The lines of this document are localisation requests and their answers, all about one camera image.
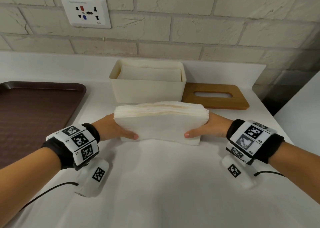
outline finger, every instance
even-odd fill
[[[206,134],[206,125],[201,126],[200,128],[192,129],[184,134],[185,138],[198,137],[200,135]]]
[[[125,129],[122,130],[121,137],[126,137],[133,140],[137,140],[139,138],[139,136],[136,133],[125,130]]]

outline stack of napkins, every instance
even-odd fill
[[[200,104],[157,102],[117,106],[114,120],[124,129],[135,132],[139,140],[158,139],[199,145],[200,137],[185,138],[184,133],[206,124],[209,110]]]
[[[181,82],[181,69],[138,68],[122,65],[118,80]]]

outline brick wall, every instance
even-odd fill
[[[60,0],[0,0],[0,50],[263,63],[253,89],[279,101],[320,69],[320,0],[107,3],[112,29],[70,26]]]

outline power outlet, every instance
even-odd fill
[[[61,0],[72,26],[110,29],[106,0]]]

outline forearm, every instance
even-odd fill
[[[283,142],[269,164],[320,204],[320,157]]]
[[[3,227],[61,169],[58,156],[41,148],[0,170],[0,227]]]

